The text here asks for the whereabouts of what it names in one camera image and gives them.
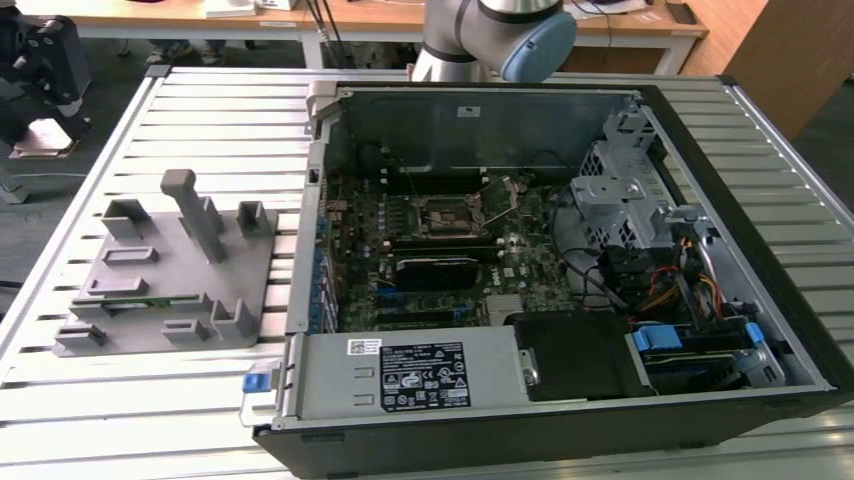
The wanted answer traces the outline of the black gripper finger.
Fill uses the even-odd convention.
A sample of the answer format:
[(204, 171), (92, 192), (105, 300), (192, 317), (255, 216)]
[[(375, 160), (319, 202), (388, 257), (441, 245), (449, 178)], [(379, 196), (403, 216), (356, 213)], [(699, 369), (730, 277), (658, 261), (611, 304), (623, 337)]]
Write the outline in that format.
[(25, 98), (24, 90), (8, 80), (1, 80), (0, 135), (1, 141), (14, 145), (28, 132), (29, 123), (17, 110), (17, 102)]
[(12, 30), (12, 85), (40, 105), (70, 142), (89, 130), (81, 113), (90, 74), (76, 29)]

